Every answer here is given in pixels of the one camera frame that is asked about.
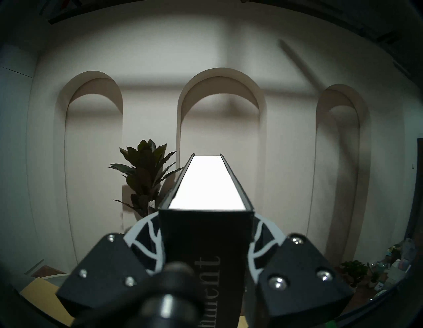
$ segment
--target black cover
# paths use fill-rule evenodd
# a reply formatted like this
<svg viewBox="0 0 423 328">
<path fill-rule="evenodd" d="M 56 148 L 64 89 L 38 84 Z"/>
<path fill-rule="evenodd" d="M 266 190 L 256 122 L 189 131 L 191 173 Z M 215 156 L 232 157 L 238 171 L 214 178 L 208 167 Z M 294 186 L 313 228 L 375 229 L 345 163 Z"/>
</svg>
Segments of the black cover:
<svg viewBox="0 0 423 328">
<path fill-rule="evenodd" d="M 140 284 L 148 278 L 144 266 L 138 260 L 122 234 L 113 234 L 110 242 L 104 236 L 87 254 L 65 280 L 56 296 L 73 317 L 84 310 L 102 306 L 131 287 L 125 285 L 125 278 L 131 276 Z M 87 270 L 86 278 L 79 276 L 81 269 Z"/>
<path fill-rule="evenodd" d="M 255 320 L 249 322 L 250 327 L 313 327 L 337 317 L 353 296 L 323 255 L 306 237 L 300 237 L 303 244 L 287 237 L 260 274 L 252 297 Z M 321 269 L 328 270 L 333 280 L 319 279 L 316 273 Z M 272 276 L 286 279 L 288 287 L 282 291 L 270 288 Z"/>
<path fill-rule="evenodd" d="M 192 157 L 174 189 L 159 208 L 166 262 L 187 263 L 202 281 L 207 299 L 206 312 L 198 327 L 235 328 L 238 325 L 244 293 L 247 251 L 252 238 L 253 208 L 222 156 L 246 210 L 169 209 L 191 159 Z"/>
</svg>

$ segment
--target metal screw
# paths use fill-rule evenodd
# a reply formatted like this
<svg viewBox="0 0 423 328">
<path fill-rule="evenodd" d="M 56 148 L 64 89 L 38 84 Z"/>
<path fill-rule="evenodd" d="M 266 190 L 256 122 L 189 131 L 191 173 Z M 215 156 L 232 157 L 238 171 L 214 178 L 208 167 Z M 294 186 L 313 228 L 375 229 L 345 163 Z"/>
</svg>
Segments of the metal screw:
<svg viewBox="0 0 423 328">
<path fill-rule="evenodd" d="M 274 290 L 283 291 L 288 287 L 286 280 L 282 277 L 271 277 L 269 279 L 269 286 Z"/>
<path fill-rule="evenodd" d="M 303 244 L 304 243 L 304 241 L 300 238 L 300 237 L 297 237 L 297 236 L 295 236 L 295 237 L 291 237 L 291 240 L 295 243 L 295 244 Z"/>
<path fill-rule="evenodd" d="M 316 276 L 322 281 L 331 281 L 333 279 L 332 274 L 328 270 L 320 270 L 316 273 Z"/>
<path fill-rule="evenodd" d="M 125 285 L 127 285 L 128 287 L 132 287 L 135 284 L 136 284 L 135 279 L 132 278 L 131 276 L 128 276 L 125 278 Z"/>
<path fill-rule="evenodd" d="M 81 278 L 86 278 L 87 277 L 87 274 L 88 274 L 88 272 L 85 269 L 81 269 L 80 272 L 79 272 L 79 276 Z"/>
</svg>

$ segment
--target cylindrical part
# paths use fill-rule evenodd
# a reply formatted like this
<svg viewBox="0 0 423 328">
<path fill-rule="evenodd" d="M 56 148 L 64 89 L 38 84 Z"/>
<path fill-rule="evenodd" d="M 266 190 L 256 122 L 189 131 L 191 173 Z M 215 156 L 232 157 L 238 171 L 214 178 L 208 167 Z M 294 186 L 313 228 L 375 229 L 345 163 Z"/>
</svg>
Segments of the cylindrical part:
<svg viewBox="0 0 423 328">
<path fill-rule="evenodd" d="M 200 316 L 195 304 L 171 294 L 147 299 L 141 306 L 140 314 L 142 317 L 176 319 L 191 324 L 196 323 Z"/>
</svg>

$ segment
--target potted plant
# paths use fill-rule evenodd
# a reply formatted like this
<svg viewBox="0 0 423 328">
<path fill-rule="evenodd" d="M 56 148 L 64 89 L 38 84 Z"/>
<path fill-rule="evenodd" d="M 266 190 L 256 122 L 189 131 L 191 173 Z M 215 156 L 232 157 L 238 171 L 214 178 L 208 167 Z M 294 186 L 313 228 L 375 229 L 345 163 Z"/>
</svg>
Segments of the potted plant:
<svg viewBox="0 0 423 328">
<path fill-rule="evenodd" d="M 379 277 L 380 277 L 379 272 L 377 272 L 377 271 L 372 272 L 371 279 L 368 283 L 369 288 L 374 288 L 377 285 Z"/>
<path fill-rule="evenodd" d="M 137 149 L 132 147 L 127 147 L 127 150 L 120 148 L 122 155 L 132 166 L 115 163 L 111 164 L 110 167 L 122 172 L 122 175 L 126 178 L 126 183 L 135 192 L 131 195 L 132 205 L 117 199 L 113 200 L 132 208 L 142 218 L 156 211 L 155 206 L 149 207 L 148 204 L 154 201 L 158 205 L 172 187 L 175 181 L 175 173 L 183 169 L 178 168 L 167 173 L 176 162 L 163 169 L 163 165 L 176 153 L 170 152 L 165 156 L 166 145 L 156 147 L 156 144 L 150 139 L 148 142 L 142 140 Z"/>
<path fill-rule="evenodd" d="M 350 283 L 349 286 L 355 292 L 357 289 L 357 284 L 367 273 L 367 267 L 364 265 L 364 263 L 357 260 L 344 262 L 341 263 L 341 265 L 343 266 L 344 272 L 346 272 L 353 279 L 353 282 Z"/>
</svg>

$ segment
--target arched niche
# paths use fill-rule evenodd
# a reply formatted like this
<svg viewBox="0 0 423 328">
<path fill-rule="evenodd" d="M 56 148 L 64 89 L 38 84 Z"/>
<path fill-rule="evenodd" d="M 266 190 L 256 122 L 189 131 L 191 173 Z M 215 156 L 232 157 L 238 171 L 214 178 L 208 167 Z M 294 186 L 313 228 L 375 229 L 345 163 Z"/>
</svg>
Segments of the arched niche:
<svg viewBox="0 0 423 328">
<path fill-rule="evenodd" d="M 66 113 L 65 175 L 69 223 L 77 261 L 110 232 L 123 232 L 121 162 L 122 95 L 108 78 L 84 83 Z"/>
<path fill-rule="evenodd" d="M 194 108 L 193 112 L 197 112 L 196 107 L 199 106 L 207 106 L 211 104 L 210 101 L 221 101 L 221 102 L 232 102 L 233 107 L 231 107 L 234 111 L 239 112 L 239 108 L 236 108 L 238 105 L 245 107 L 243 110 L 243 114 L 253 116 L 254 114 L 258 115 L 258 122 L 257 122 L 257 138 L 253 142 L 254 145 L 254 158 L 250 158 L 250 161 L 253 161 L 254 164 L 250 165 L 250 170 L 254 170 L 253 180 L 254 181 L 245 181 L 246 189 L 249 191 L 249 197 L 253 200 L 253 205 L 257 210 L 261 210 L 262 206 L 262 199 L 261 195 L 263 189 L 263 181 L 264 181 L 264 170 L 260 170 L 260 167 L 264 167 L 264 158 L 266 153 L 265 147 L 265 138 L 266 138 L 266 131 L 265 131 L 265 115 L 266 115 L 266 103 L 264 101 L 264 95 L 261 89 L 257 86 L 257 84 L 250 79 L 247 75 L 228 68 L 215 68 L 209 69 L 199 73 L 198 75 L 194 76 L 184 87 L 181 92 L 178 101 L 178 120 L 177 120 L 177 136 L 176 136 L 176 149 L 178 150 L 177 158 L 176 158 L 176 165 L 180 167 L 184 165 L 181 162 L 181 127 L 186 118 L 188 112 Z M 257 113 L 253 113 L 251 111 L 251 107 L 254 107 L 255 110 L 258 110 Z M 213 110 L 209 111 L 207 115 L 212 115 L 208 119 L 211 121 L 213 119 Z M 246 126 L 252 127 L 250 123 L 246 122 Z M 226 157 L 230 157 L 231 154 L 226 152 Z M 236 166 L 240 166 L 239 163 L 233 163 L 233 170 L 234 173 L 237 174 Z M 238 175 L 240 178 L 240 182 L 242 184 L 244 172 L 240 172 L 238 169 Z"/>
<path fill-rule="evenodd" d="M 333 85 L 316 109 L 308 237 L 333 265 L 354 258 L 367 202 L 370 116 L 352 88 Z"/>
<path fill-rule="evenodd" d="M 55 199 L 53 200 L 57 210 L 57 220 L 59 221 L 59 233 L 63 241 L 63 249 L 66 255 L 68 268 L 72 270 L 77 265 L 77 256 L 74 248 L 74 242 L 71 233 L 71 224 L 69 221 L 69 209 L 66 194 L 66 171 L 65 171 L 65 127 L 66 114 L 69 103 L 74 97 L 77 90 L 94 79 L 112 80 L 107 74 L 98 71 L 88 71 L 78 74 L 72 78 L 59 92 L 54 114 L 54 130 L 53 130 L 53 160 L 54 172 L 52 177 L 55 186 Z M 122 96 L 119 94 L 115 97 L 117 106 L 122 108 Z"/>
</svg>

